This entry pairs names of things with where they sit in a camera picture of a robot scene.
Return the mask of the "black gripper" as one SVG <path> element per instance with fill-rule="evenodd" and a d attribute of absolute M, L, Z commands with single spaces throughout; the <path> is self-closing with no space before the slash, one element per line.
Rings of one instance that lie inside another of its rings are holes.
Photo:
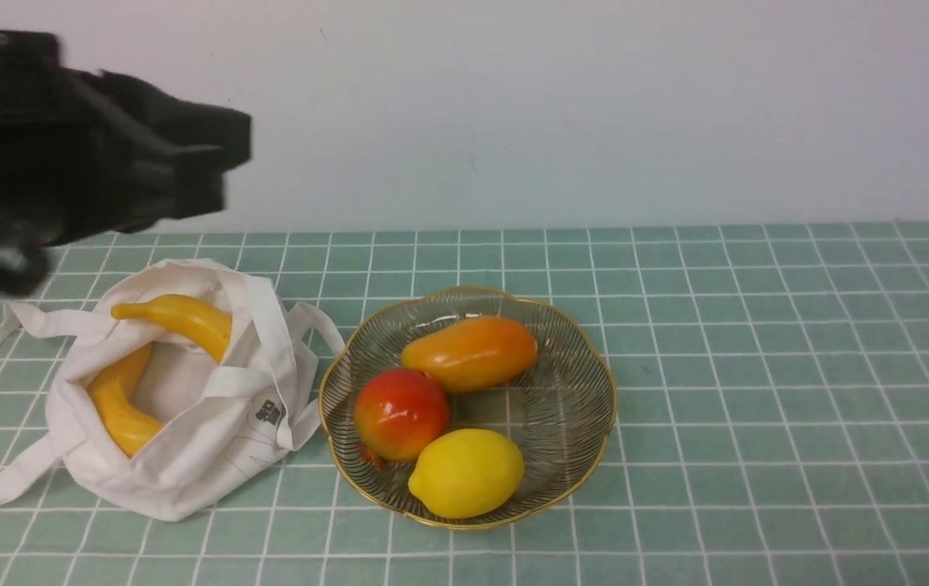
<path fill-rule="evenodd" d="M 71 89 L 78 81 L 181 150 L 134 160 L 130 196 L 105 181 L 105 157 L 127 144 Z M 68 69 L 45 31 L 0 29 L 0 293 L 25 297 L 48 278 L 48 249 L 105 231 L 140 233 L 164 220 L 225 208 L 225 171 L 252 159 L 252 118 L 192 103 L 105 70 Z"/>

